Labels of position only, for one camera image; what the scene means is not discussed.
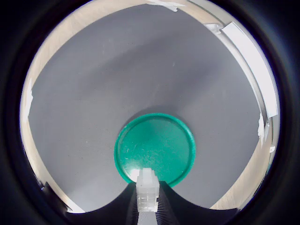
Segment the white strip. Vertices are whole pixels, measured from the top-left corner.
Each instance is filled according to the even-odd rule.
[[[249,65],[261,90],[268,118],[276,116],[278,110],[274,86],[268,68],[257,48],[234,22],[228,24],[222,31],[234,43]]]
[[[24,123],[28,119],[31,103],[32,103],[32,100],[33,100],[31,84],[32,84],[32,80],[30,78],[28,86],[27,86],[27,90],[26,90],[26,104],[25,104],[25,109],[24,109],[24,114],[23,114],[23,122]]]
[[[264,141],[264,123],[263,123],[263,115],[262,114],[259,114],[257,135],[259,136],[259,139],[261,140],[261,147],[262,147],[263,141]]]
[[[182,5],[180,3],[176,3],[176,2],[165,2],[165,1],[160,1],[160,0],[147,0],[147,1],[151,1],[152,3],[147,3],[148,5],[153,5],[153,6],[163,6],[168,8],[169,10],[173,11],[173,12],[177,12],[177,8],[180,6],[185,6]]]
[[[272,153],[273,151],[275,151],[275,146],[274,145],[270,147],[270,153]]]

